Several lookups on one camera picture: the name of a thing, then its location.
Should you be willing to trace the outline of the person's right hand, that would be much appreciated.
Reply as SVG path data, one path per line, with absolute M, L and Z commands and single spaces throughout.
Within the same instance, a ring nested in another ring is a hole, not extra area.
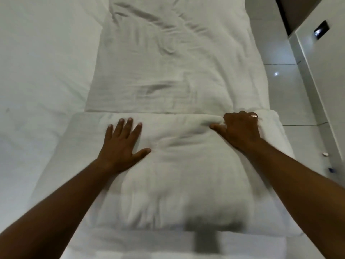
M 248 153 L 262 142 L 256 113 L 225 113 L 223 119 L 228 130 L 228 138 L 223 139 L 241 152 Z

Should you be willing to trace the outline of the person's left hand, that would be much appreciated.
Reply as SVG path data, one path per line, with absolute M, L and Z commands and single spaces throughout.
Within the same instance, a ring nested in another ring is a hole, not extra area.
M 98 168 L 113 175 L 119 174 L 138 163 L 132 161 L 132 154 L 136 153 L 133 150 L 141 134 L 142 123 L 138 123 L 132 129 L 130 136 L 124 139 L 123 127 L 126 122 L 121 118 L 116 126 L 113 125 L 112 139 L 106 143 L 104 140 L 100 153 L 94 161 Z

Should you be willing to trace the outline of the white duvet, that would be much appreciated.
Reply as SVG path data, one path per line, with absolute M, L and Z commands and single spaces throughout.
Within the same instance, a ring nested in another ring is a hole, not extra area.
M 302 234 L 248 159 L 209 128 L 255 112 L 260 135 L 294 158 L 245 0 L 109 0 L 85 110 L 73 115 L 41 174 L 36 205 L 89 165 L 106 126 L 143 124 L 134 152 L 152 152 L 108 184 L 84 222 L 97 237 L 218 230 Z

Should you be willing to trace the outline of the person's left forearm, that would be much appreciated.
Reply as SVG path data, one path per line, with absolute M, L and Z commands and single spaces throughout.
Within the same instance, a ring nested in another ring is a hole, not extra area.
M 118 162 L 96 159 L 0 234 L 0 259 L 60 259 Z

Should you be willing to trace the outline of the person's right forearm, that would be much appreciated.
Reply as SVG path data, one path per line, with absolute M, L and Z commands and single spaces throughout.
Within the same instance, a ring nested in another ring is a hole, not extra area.
M 345 259 L 345 188 L 263 139 L 239 149 L 268 179 L 295 222 L 326 259 Z

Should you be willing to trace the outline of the white bed sheet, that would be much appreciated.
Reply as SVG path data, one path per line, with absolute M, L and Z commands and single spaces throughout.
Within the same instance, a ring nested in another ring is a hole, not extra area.
M 107 12 L 108 0 L 0 0 L 0 233 L 85 108 Z

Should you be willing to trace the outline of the black wall switch panel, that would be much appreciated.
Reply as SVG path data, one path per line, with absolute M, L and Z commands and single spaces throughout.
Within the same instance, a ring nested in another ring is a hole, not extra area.
M 317 40 L 321 39 L 323 35 L 326 34 L 327 31 L 330 30 L 330 26 L 326 20 L 322 21 L 322 23 L 314 30 L 314 36 Z

